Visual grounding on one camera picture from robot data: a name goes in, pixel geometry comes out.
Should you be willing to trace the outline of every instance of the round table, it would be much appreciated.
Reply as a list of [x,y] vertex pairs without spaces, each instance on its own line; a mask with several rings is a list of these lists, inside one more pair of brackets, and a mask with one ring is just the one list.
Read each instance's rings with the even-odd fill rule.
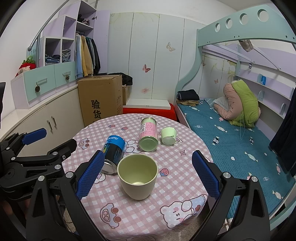
[[[159,145],[154,152],[138,147],[141,120],[153,117],[157,121]],[[164,127],[177,130],[176,142],[165,146],[160,131]],[[158,165],[159,173],[151,195],[137,201],[122,189],[118,175],[100,173],[87,197],[81,202],[98,227],[109,240],[160,240],[170,230],[181,231],[201,212],[207,192],[192,166],[195,150],[211,162],[210,152],[202,141],[184,125],[156,115],[125,114],[99,120],[82,129],[74,139],[76,151],[63,162],[65,172],[75,171],[101,150],[110,135],[124,138],[124,155],[144,153]]]

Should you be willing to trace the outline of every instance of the metal pole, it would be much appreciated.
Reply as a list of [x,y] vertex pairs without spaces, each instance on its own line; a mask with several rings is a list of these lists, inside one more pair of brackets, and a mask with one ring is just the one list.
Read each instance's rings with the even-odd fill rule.
[[38,33],[36,34],[35,38],[33,39],[32,43],[30,44],[30,46],[28,47],[28,51],[32,50],[32,47],[34,45],[34,43],[36,42],[38,36],[40,37],[40,34],[42,32],[42,30],[45,28],[45,26],[49,23],[49,21],[53,18],[53,16],[70,0],[66,0],[57,10],[55,10],[55,12],[49,17],[49,19],[47,19],[47,21],[45,22],[45,24],[43,24],[43,26],[41,27],[41,29],[38,31]]
[[40,49],[40,34],[37,37],[36,42],[36,68],[39,68],[39,49]]

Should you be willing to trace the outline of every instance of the teal bedsheet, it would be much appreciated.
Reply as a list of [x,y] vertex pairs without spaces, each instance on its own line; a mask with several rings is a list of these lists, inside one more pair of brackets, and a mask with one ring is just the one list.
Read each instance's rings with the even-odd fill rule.
[[[196,107],[178,104],[191,128],[207,145],[214,163],[222,172],[236,178],[258,177],[268,212],[271,213],[292,188],[295,179],[286,175],[269,139],[255,126],[243,128],[231,125],[207,104]],[[239,197],[235,197],[227,218],[232,218]]]

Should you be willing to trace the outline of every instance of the red butterfly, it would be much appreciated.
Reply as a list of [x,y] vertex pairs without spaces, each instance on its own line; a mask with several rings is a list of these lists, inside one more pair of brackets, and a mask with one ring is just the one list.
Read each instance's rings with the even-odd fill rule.
[[147,73],[149,70],[151,70],[151,69],[150,68],[146,68],[146,65],[144,64],[143,71],[145,71],[145,73]]

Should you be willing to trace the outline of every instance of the mint green drawer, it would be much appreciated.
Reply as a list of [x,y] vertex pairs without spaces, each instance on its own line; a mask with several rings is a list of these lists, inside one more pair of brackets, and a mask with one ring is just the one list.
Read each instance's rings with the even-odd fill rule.
[[[24,72],[24,82],[28,102],[56,88],[53,65]],[[40,91],[35,92],[36,83]]]
[[62,86],[75,80],[75,62],[66,62],[60,64],[54,64],[54,74],[56,79],[56,86]]

